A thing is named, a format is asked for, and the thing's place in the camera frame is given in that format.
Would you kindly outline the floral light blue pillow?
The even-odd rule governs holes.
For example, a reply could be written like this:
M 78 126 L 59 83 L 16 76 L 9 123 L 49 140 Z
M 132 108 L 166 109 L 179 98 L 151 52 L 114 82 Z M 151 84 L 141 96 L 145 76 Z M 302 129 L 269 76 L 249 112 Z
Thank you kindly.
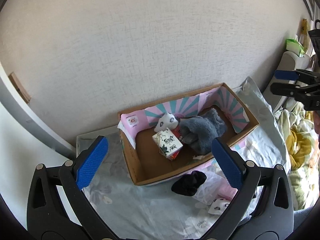
M 291 169 L 289 154 L 271 106 L 248 77 L 235 90 L 259 121 L 259 126 L 233 148 L 243 159 L 262 167 L 280 164 Z M 123 157 L 119 130 L 101 129 L 77 137 L 77 150 L 96 137 L 108 140 L 108 154 L 83 192 L 105 223 L 121 238 L 197 239 L 217 220 L 209 206 L 171 191 L 173 180 L 149 186 L 133 184 Z

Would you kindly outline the grey blue plush cloth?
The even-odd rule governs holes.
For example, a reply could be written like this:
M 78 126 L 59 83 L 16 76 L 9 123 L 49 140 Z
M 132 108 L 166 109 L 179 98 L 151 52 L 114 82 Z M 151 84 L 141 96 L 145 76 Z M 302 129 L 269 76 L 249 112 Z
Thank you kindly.
M 212 141 L 227 131 L 227 125 L 216 109 L 212 108 L 203 115 L 181 119 L 179 130 L 184 144 L 198 155 L 206 155 L 211 152 Z

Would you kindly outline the floral yellow green blanket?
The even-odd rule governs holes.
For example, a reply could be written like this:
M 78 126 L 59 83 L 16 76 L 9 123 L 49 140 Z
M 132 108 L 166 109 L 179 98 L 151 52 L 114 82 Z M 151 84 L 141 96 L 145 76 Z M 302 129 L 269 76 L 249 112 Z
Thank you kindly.
M 275 117 L 289 155 L 293 207 L 304 210 L 319 198 L 319 141 L 313 115 L 302 103 L 291 100 Z

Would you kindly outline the white patterned tissue pack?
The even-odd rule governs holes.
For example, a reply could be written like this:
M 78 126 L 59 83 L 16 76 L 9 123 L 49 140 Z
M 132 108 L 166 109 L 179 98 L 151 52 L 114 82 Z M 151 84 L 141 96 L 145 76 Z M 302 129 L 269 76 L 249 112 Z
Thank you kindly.
M 158 146 L 159 153 L 169 160 L 175 160 L 183 147 L 176 135 L 168 128 L 154 134 L 152 139 Z

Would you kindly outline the cardboard box pink lining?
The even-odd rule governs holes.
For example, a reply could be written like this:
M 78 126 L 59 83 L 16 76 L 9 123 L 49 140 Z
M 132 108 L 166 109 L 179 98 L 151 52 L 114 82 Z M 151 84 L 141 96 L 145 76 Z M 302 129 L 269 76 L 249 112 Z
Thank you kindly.
M 259 126 L 253 113 L 225 83 L 120 111 L 118 128 L 124 159 L 133 183 L 137 186 L 155 184 L 209 164 L 212 153 L 197 159 L 197 153 L 189 146 L 183 146 L 176 159 L 169 160 L 161 155 L 152 136 L 158 120 L 167 112 L 176 118 L 191 118 L 211 108 L 217 110 L 227 126 L 222 140 L 230 147 Z

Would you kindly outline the pink fluffy sock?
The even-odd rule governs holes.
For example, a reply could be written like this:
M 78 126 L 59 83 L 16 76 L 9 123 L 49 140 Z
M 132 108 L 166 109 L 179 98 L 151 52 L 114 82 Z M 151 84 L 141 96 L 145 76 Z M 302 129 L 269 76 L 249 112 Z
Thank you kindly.
M 234 196 L 237 194 L 237 192 L 238 192 L 238 189 L 231 187 L 229 184 L 222 184 L 219 187 L 217 194 L 220 197 L 231 201 L 234 198 Z

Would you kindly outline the green tissue pack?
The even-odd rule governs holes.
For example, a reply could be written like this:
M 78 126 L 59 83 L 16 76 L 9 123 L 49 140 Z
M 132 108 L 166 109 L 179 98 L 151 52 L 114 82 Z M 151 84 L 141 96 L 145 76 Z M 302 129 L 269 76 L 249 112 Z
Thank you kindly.
M 304 47 L 296 39 L 286 39 L 285 46 L 287 51 L 293 52 L 298 57 L 303 57 L 305 54 Z

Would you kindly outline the red snack packet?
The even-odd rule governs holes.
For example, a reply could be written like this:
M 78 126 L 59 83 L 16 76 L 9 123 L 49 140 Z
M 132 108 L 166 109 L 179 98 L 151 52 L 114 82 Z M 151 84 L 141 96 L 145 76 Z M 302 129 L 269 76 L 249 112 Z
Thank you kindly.
M 183 142 L 183 136 L 180 132 L 179 126 L 177 126 L 175 129 L 172 129 L 171 131 L 180 142 Z

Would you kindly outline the black sock ball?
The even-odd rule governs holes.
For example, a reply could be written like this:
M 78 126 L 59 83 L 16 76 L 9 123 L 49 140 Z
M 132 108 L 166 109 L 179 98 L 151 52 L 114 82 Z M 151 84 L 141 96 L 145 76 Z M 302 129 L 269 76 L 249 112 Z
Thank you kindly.
M 191 174 L 181 176 L 179 180 L 174 182 L 171 190 L 176 194 L 192 197 L 206 180 L 207 176 L 203 172 L 193 171 Z

